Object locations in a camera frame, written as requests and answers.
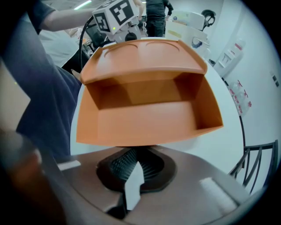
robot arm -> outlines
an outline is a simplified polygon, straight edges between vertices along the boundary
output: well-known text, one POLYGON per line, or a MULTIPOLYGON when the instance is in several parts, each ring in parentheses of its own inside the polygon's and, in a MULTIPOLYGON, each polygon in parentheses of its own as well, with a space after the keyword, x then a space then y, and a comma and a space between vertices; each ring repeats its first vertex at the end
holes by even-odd
POLYGON ((93 11, 101 33, 117 43, 141 38, 137 7, 133 0, 108 0, 93 11))

black metal railing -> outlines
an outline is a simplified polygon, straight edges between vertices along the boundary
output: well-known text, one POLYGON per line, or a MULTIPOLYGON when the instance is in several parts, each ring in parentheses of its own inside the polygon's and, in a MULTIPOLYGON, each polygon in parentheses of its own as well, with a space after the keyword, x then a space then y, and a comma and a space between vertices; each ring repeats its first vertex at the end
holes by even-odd
POLYGON ((257 168, 255 180, 254 180, 254 183, 252 185, 250 193, 252 193, 252 191, 255 187, 255 184, 256 184, 256 180, 259 176, 259 168, 260 168, 260 163, 261 163, 261 160, 262 160, 262 152, 263 152, 263 150, 267 150, 267 149, 272 149, 270 166, 269 166, 269 170, 268 170, 268 173, 267 173, 267 178, 266 178, 266 180, 263 184, 263 186, 267 186, 268 183, 271 181, 272 177, 274 176, 274 173, 277 169, 278 140, 276 140, 275 142, 269 143, 269 144, 265 144, 265 145, 255 145, 255 146, 244 147, 244 155, 239 160, 239 162, 236 164, 236 166, 233 168, 233 170, 229 173, 230 176, 233 176, 236 179, 237 174, 240 172, 240 170, 242 168, 244 168, 244 164, 246 163, 246 158, 247 158, 245 176, 244 176, 244 180, 243 180, 243 184, 242 184, 243 186, 246 187, 248 185, 248 183, 252 179, 252 176, 253 176, 256 168, 257 168), (251 171, 248 174, 249 164, 250 164, 250 155, 251 155, 252 151, 258 151, 258 154, 257 154, 256 160, 253 164, 253 167, 251 168, 251 171))

chair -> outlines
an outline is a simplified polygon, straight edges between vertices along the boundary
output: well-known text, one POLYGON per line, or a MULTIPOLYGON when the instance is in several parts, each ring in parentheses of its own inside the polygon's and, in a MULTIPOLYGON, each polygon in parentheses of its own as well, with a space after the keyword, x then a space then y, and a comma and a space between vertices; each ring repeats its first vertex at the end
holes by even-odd
POLYGON ((276 140, 275 142, 269 143, 269 144, 265 144, 265 145, 245 146, 244 147, 244 155, 239 160, 239 162, 236 164, 236 166, 232 169, 232 171, 229 173, 230 176, 232 176, 236 179, 237 174, 240 172, 240 170, 242 168, 244 168, 243 166, 244 166, 244 164, 246 162, 246 158, 247 158, 246 171, 245 171, 244 181, 243 181, 243 184, 242 184, 244 187, 246 187, 248 185, 248 183, 250 182, 250 180, 251 180, 251 178, 252 178, 252 176, 255 172, 255 169, 257 167, 256 177, 255 177, 255 180, 254 180, 254 183, 252 185, 250 193, 252 193, 252 191, 254 189, 254 186, 256 184, 257 177, 259 175, 260 162, 261 162, 261 159, 262 159, 262 151, 268 150, 268 149, 272 149, 272 154, 271 154, 269 170, 268 170, 268 173, 267 173, 267 178, 266 178, 266 180, 263 184, 263 187, 268 186, 269 182, 272 180, 272 177, 274 176, 275 171, 277 170, 278 140, 276 140), (258 151, 258 155, 256 157, 256 160, 254 162, 254 165, 253 165, 250 173, 248 174, 251 151, 258 151))
POLYGON ((86 33, 89 35, 89 37, 92 40, 93 47, 97 49, 98 47, 102 47, 108 43, 110 43, 110 40, 106 39, 106 34, 101 33, 96 24, 89 25, 86 29, 86 33))

ceiling light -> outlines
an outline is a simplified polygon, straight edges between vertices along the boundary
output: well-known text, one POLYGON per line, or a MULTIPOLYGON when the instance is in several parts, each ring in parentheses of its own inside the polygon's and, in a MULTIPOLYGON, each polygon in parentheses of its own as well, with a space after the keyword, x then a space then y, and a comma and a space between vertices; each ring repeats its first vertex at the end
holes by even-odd
POLYGON ((81 5, 77 6, 75 8, 75 10, 80 9, 81 7, 83 7, 84 5, 87 5, 88 3, 92 2, 91 0, 88 0, 87 2, 82 3, 81 5))

person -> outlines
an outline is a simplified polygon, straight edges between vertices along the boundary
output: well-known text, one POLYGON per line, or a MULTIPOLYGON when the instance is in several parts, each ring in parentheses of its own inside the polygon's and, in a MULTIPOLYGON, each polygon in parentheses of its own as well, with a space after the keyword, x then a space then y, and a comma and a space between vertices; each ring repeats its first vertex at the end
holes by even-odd
POLYGON ((0 60, 30 102, 16 131, 57 157, 70 155, 70 129, 81 83, 56 66, 39 40, 42 29, 83 26, 93 9, 56 11, 40 1, 17 22, 0 60))
POLYGON ((146 29, 149 37, 163 37, 166 21, 173 11, 169 0, 147 0, 146 1, 146 29), (168 8, 168 15, 165 17, 165 8, 168 8))
MULTIPOLYGON (((72 73, 72 69, 81 73, 79 61, 79 45, 64 30, 51 32, 42 30, 39 33, 40 41, 55 65, 72 73)), ((87 63, 88 56, 82 51, 82 65, 87 63)))
POLYGON ((142 3, 141 0, 133 0, 133 2, 135 3, 135 5, 137 7, 139 7, 139 15, 138 15, 137 19, 139 21, 141 21, 142 20, 142 14, 144 13, 144 4, 142 3))

